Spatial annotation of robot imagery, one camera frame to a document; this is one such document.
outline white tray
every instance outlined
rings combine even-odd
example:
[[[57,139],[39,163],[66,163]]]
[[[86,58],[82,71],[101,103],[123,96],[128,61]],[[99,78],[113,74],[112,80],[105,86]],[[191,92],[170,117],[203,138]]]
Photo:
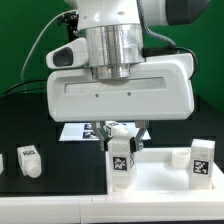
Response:
[[[144,149],[137,153],[134,191],[113,192],[108,179],[106,196],[1,198],[0,223],[224,220],[222,172],[214,165],[212,190],[188,190],[187,171],[170,165],[172,150]]]

